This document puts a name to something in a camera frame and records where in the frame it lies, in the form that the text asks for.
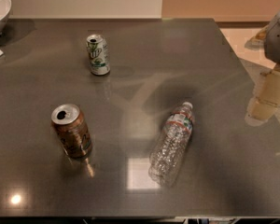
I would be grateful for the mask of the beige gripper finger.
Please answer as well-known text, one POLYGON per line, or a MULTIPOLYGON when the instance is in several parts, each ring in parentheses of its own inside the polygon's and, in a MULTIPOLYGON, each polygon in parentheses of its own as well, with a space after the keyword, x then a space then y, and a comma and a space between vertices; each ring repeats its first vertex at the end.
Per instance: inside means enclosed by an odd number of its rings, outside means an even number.
POLYGON ((249 102, 249 116, 258 120, 268 120, 277 110, 276 106, 263 103, 257 98, 249 102))
POLYGON ((260 100, 270 105, 280 106, 280 64, 277 64, 270 72, 264 73, 263 76, 260 100))

